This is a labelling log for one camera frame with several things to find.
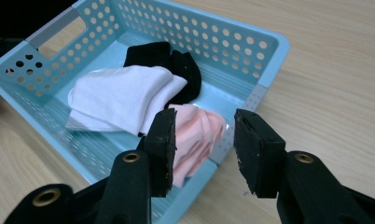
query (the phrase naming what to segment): storage bin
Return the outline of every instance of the storage bin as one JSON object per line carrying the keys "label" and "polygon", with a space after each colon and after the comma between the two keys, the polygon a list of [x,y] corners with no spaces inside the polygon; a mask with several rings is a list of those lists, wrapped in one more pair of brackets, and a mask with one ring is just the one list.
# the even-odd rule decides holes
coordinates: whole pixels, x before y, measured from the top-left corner
{"label": "storage bin", "polygon": [[[38,50],[76,19],[85,28],[65,47],[51,57]],[[129,46],[156,41],[191,53],[202,75],[201,94],[191,103],[217,112],[229,125],[183,188],[152,199],[152,222],[176,223],[232,148],[236,108],[255,111],[274,81],[289,50],[285,37],[169,1],[80,0],[0,58],[0,94],[95,183],[109,175],[120,152],[136,148],[139,138],[66,130],[67,94],[89,71],[122,66]]]}

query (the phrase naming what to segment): wooden table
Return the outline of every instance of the wooden table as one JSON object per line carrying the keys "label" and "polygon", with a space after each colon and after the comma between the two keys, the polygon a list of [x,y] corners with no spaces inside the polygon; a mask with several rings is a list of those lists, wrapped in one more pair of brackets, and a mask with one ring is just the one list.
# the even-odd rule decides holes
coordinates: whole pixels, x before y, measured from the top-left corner
{"label": "wooden table", "polygon": [[[291,49],[257,109],[286,150],[319,157],[342,185],[375,198],[375,0],[175,0],[284,35]],[[33,189],[88,186],[0,97],[0,223]],[[279,223],[252,196],[234,151],[180,223]]]}

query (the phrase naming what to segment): basket handle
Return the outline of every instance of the basket handle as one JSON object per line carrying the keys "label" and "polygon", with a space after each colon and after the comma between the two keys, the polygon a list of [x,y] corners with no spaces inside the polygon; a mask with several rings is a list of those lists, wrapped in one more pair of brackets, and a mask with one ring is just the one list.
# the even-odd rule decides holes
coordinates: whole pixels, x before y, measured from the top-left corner
{"label": "basket handle", "polygon": [[28,36],[26,41],[34,46],[34,48],[39,49],[39,47],[78,17],[79,14],[76,9],[74,7],[69,7],[32,35]]}

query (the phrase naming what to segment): blue plastic basket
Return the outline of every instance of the blue plastic basket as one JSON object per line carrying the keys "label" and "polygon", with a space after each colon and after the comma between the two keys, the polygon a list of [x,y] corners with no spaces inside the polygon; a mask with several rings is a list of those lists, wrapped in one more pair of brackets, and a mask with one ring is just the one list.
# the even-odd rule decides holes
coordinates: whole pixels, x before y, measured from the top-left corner
{"label": "blue plastic basket", "polygon": [[[80,18],[86,29],[54,56],[38,49]],[[0,94],[90,183],[109,175],[114,158],[137,147],[129,133],[69,132],[67,94],[89,71],[124,64],[129,46],[168,41],[201,69],[191,102],[222,115],[228,129],[210,158],[181,189],[152,199],[153,223],[176,223],[232,149],[236,108],[255,111],[289,50],[275,32],[168,1],[80,0],[0,58]]]}

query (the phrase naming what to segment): pink cloth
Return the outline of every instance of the pink cloth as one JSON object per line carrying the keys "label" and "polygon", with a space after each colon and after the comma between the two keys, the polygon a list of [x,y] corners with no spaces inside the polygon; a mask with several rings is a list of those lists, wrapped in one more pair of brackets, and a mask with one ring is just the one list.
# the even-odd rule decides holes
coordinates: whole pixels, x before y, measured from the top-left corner
{"label": "pink cloth", "polygon": [[195,105],[169,105],[176,110],[174,182],[179,188],[211,154],[226,130],[226,121],[213,111]]}

